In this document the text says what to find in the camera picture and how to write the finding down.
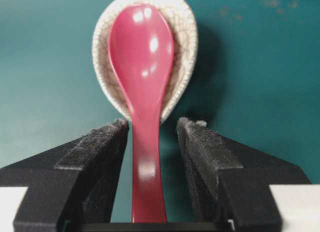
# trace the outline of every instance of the red spoon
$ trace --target red spoon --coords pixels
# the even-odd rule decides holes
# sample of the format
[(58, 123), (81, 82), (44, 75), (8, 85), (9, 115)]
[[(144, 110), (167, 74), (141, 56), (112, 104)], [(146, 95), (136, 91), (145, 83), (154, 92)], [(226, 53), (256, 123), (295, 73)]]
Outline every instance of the red spoon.
[(166, 222), (159, 126), (174, 58), (170, 27), (152, 6), (128, 7), (111, 29), (108, 54), (132, 120), (132, 222)]

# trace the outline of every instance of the white block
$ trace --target white block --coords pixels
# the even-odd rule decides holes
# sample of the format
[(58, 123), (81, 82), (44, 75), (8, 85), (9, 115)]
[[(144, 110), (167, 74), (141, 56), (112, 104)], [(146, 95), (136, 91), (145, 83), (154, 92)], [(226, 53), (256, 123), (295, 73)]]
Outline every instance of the white block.
[(28, 187), (0, 187), (0, 231), (14, 232), (13, 221)]
[(320, 185), (270, 185), (283, 232), (320, 231)]

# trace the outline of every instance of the teal background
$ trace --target teal background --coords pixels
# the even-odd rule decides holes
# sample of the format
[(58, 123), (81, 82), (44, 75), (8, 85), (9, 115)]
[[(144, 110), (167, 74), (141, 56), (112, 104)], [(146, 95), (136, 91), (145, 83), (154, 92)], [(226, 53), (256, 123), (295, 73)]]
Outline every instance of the teal background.
[[(113, 0), (0, 0), (0, 167), (121, 115), (94, 73), (95, 24)], [(186, 0), (199, 28), (192, 80), (161, 128), (169, 221), (194, 220), (175, 134), (205, 119), (320, 183), (320, 0)], [(129, 221), (131, 132), (112, 221)]]

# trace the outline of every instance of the ceramic spoon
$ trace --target ceramic spoon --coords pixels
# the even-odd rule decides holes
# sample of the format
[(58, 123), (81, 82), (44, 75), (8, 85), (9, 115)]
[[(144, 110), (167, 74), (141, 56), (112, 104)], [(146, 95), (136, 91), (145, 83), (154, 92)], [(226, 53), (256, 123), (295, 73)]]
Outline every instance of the ceramic spoon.
[(132, 222), (166, 222), (159, 126), (174, 57), (173, 36), (156, 8), (136, 5), (119, 14), (108, 42), (132, 120)]

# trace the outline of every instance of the spoon handle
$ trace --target spoon handle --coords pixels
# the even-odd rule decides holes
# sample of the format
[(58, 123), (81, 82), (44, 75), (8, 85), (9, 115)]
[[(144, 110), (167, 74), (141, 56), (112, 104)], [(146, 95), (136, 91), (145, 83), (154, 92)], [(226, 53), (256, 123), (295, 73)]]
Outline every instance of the spoon handle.
[(167, 222), (159, 155), (160, 119), (155, 119), (157, 117), (160, 118), (160, 113), (158, 116), (131, 117), (133, 223)]

